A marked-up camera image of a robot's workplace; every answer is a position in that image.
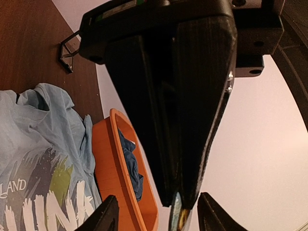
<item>wooden surface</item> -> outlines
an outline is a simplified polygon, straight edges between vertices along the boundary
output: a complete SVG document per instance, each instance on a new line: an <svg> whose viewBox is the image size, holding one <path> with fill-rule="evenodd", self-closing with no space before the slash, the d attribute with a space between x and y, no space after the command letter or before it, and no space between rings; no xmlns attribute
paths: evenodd
<svg viewBox="0 0 308 231"><path fill-rule="evenodd" d="M68 75L57 61L59 43L71 34L51 0L0 0L0 90L54 84L70 94L81 117L97 123L103 111L95 64L77 55Z"/></svg>

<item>gray t-shirt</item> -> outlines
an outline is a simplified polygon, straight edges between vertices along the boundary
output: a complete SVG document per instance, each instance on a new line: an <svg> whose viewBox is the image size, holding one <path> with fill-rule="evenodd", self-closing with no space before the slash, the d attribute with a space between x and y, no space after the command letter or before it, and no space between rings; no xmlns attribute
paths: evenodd
<svg viewBox="0 0 308 231"><path fill-rule="evenodd" d="M0 231L73 231L101 203L92 121L63 89L0 91Z"/></svg>

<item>orange plastic container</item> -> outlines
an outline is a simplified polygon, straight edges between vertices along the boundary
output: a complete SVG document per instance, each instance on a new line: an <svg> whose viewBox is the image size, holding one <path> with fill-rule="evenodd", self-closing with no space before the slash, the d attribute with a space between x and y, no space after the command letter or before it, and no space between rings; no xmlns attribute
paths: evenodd
<svg viewBox="0 0 308 231"><path fill-rule="evenodd" d="M142 199L137 202L118 130L136 143L134 155L143 178ZM93 126L92 149L96 161L95 175L102 199L115 195L119 204L119 231L156 231L158 209L140 152L137 135L130 121L118 110Z"/></svg>

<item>brown wooden table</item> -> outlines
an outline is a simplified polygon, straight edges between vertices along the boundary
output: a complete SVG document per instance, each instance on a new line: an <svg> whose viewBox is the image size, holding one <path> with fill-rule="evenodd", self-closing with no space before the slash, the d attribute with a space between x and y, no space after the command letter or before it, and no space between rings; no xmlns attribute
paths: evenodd
<svg viewBox="0 0 308 231"><path fill-rule="evenodd" d="M0 90L54 84L97 123L103 111L95 64L77 55L68 75L57 61L59 43L72 33L51 0L0 0Z"/></svg>

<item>black metal bracket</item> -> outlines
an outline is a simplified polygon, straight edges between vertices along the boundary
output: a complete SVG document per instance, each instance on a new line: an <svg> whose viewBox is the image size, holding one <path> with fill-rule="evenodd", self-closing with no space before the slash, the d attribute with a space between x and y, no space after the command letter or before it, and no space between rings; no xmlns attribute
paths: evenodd
<svg viewBox="0 0 308 231"><path fill-rule="evenodd" d="M79 35L79 31L67 37L60 43L58 61L70 74L73 73L74 56L79 53L79 49L75 50L69 45L69 41Z"/></svg>

